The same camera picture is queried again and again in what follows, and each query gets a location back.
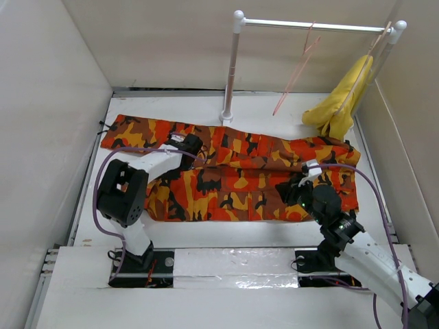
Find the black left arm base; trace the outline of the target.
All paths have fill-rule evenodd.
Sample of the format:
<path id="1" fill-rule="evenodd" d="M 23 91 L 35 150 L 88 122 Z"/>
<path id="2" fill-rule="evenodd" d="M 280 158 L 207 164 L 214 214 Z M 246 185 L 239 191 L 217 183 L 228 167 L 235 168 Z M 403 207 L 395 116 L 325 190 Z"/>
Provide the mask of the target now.
<path id="1" fill-rule="evenodd" d="M 112 261 L 109 286 L 112 288 L 172 288 L 174 285 L 174 249 L 155 249 L 149 267 L 142 266 L 125 256 L 122 263 L 121 249 L 109 251 Z"/>

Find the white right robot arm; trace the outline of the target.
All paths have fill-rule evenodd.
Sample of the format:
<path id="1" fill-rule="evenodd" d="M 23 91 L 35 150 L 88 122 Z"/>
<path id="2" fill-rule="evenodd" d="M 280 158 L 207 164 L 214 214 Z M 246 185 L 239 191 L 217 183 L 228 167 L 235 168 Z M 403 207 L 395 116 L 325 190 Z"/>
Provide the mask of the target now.
<path id="1" fill-rule="evenodd" d="M 438 285 L 378 245 L 353 211 L 342 211 L 342 200 L 332 186 L 292 178 L 276 190 L 284 204 L 303 208 L 324 237 L 315 250 L 299 258 L 299 271 L 345 272 L 399 314 L 406 328 L 438 327 Z"/>

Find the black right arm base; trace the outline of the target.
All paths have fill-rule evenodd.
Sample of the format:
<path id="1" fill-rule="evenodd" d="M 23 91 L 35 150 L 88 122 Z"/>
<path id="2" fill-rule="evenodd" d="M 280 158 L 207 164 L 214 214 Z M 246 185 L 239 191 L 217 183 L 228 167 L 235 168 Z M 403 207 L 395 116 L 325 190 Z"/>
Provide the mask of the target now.
<path id="1" fill-rule="evenodd" d="M 324 263 L 316 248 L 295 249 L 294 256 L 290 266 L 298 275 L 300 288 L 342 287 L 352 291 L 367 291 L 356 278 Z"/>

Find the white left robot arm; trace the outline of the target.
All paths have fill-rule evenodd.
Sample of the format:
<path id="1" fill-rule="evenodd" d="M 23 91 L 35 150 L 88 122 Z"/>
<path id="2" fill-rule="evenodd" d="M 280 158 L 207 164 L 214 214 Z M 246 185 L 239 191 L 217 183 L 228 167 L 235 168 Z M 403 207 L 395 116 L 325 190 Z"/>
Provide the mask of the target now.
<path id="1" fill-rule="evenodd" d="M 121 240 L 119 264 L 129 260 L 137 271 L 147 271 L 153 262 L 154 244 L 140 216 L 147 199 L 147 186 L 169 172 L 187 171 L 198 159 L 203 142 L 194 134 L 171 134 L 157 148 L 121 147 L 144 155 L 122 161 L 109 155 L 99 168 L 93 191 L 93 220 L 97 228 Z"/>

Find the orange camouflage trousers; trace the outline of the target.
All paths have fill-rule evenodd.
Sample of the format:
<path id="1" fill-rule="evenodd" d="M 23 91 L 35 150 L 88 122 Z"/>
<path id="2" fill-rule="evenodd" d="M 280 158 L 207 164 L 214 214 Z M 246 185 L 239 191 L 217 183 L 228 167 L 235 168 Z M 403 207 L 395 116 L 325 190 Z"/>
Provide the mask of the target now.
<path id="1" fill-rule="evenodd" d="M 359 208 L 353 169 L 361 154 L 349 142 L 333 138 L 285 140 L 230 127 L 120 114 L 101 146 L 134 153 L 140 147 L 161 146 L 173 133 L 199 137 L 202 160 L 188 171 L 148 184 L 144 207 L 155 221 L 307 221 L 309 215 L 298 205 L 284 203 L 282 194 L 290 180 L 300 178 L 308 160 L 325 165 L 315 185 L 332 186 L 342 210 Z"/>

